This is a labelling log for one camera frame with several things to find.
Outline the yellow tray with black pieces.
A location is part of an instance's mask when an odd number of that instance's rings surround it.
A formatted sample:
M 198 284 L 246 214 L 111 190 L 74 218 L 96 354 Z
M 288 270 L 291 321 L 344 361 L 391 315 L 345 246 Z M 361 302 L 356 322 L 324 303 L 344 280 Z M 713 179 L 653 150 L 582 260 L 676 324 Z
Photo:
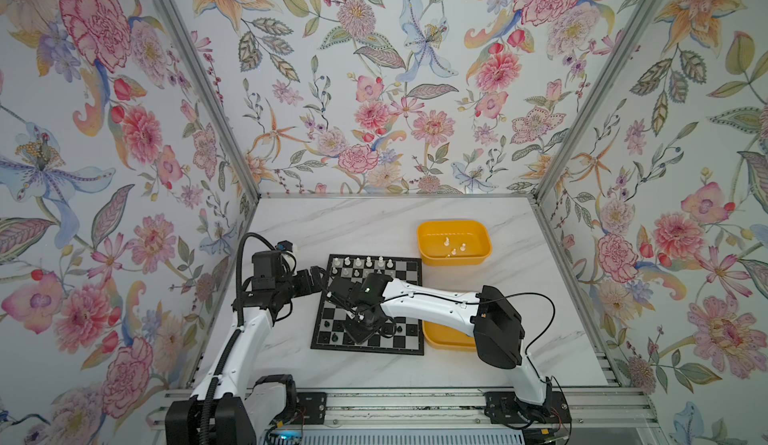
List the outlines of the yellow tray with black pieces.
M 435 349 L 470 352 L 476 350 L 474 339 L 453 328 L 432 322 L 423 323 L 423 335 Z

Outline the yellow tray with white pieces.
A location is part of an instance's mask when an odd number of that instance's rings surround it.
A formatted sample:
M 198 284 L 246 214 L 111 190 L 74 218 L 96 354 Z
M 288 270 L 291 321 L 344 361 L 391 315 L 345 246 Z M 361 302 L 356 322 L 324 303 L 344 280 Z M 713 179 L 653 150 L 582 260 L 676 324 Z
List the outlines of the yellow tray with white pieces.
M 486 227 L 475 220 L 435 220 L 417 229 L 422 262 L 428 266 L 473 266 L 492 254 Z

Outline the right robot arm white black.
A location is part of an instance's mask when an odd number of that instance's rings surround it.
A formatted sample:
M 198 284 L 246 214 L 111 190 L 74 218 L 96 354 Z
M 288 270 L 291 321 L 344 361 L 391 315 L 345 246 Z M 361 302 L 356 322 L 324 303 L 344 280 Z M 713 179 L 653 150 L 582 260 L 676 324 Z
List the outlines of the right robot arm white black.
M 519 403 L 549 405 L 552 385 L 523 350 L 522 317 L 495 287 L 457 293 L 370 274 L 360 283 L 336 277 L 324 295 L 346 313 L 344 328 L 356 343 L 367 341 L 397 317 L 442 325 L 474 340 L 479 359 L 506 373 Z

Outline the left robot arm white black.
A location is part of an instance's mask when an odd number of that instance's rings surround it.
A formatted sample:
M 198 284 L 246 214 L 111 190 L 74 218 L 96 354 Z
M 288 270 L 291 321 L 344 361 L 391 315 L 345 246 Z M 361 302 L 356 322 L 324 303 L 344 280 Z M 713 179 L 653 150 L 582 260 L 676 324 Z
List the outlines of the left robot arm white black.
M 290 374 L 255 381 L 247 368 L 284 308 L 321 290 L 324 272 L 298 270 L 292 242 L 274 245 L 255 232 L 241 239 L 235 263 L 233 321 L 216 360 L 190 397 L 170 405 L 164 418 L 168 444 L 269 444 L 270 435 L 295 420 L 296 383 Z

